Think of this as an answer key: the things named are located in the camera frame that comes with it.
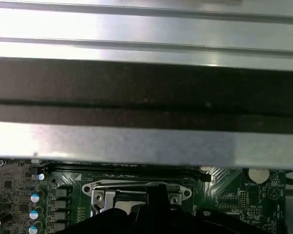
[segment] screw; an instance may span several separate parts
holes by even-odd
[[[203,211],[203,215],[204,215],[204,216],[210,216],[211,213],[210,213],[209,211]]]
[[[102,201],[103,200],[103,194],[102,193],[97,193],[96,199],[97,199],[97,201]]]
[[[177,204],[178,203],[178,197],[177,196],[172,196],[170,198],[170,203],[171,204]]]

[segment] metal sheet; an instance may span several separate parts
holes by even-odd
[[[293,70],[293,0],[284,4],[0,1],[0,57]]]
[[[0,122],[0,157],[293,169],[293,135]]]

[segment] motherboard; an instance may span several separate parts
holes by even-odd
[[[96,164],[0,159],[0,234],[52,234],[112,207],[127,213],[145,203],[140,190],[163,183],[171,204],[193,215],[213,208],[273,234],[286,234],[282,170]]]

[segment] capacitor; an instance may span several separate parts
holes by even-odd
[[[43,197],[44,197],[44,192],[42,190],[38,190],[37,192],[31,195],[30,200],[36,203],[39,200],[42,200]]]
[[[37,175],[38,180],[44,180],[44,174]]]
[[[8,214],[2,216],[2,217],[0,218],[0,226],[1,226],[3,223],[6,223],[6,222],[8,222],[8,221],[10,221],[10,220],[12,220],[12,219],[13,219],[13,215],[12,215],[11,213],[8,213]]]
[[[35,220],[37,219],[38,217],[40,217],[42,214],[43,214],[44,210],[43,210],[43,207],[41,206],[37,206],[33,211],[31,211],[29,213],[29,217],[32,219],[32,220]]]
[[[43,228],[43,224],[40,221],[34,223],[33,226],[30,226],[28,229],[29,234],[38,234]]]
[[[0,167],[5,166],[5,165],[6,165],[6,161],[0,159]]]

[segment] screw hole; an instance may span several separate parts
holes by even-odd
[[[188,190],[185,190],[185,191],[184,191],[184,195],[185,195],[185,196],[190,196],[190,192],[189,192]]]
[[[90,188],[88,186],[84,187],[85,193],[88,193],[90,191]]]

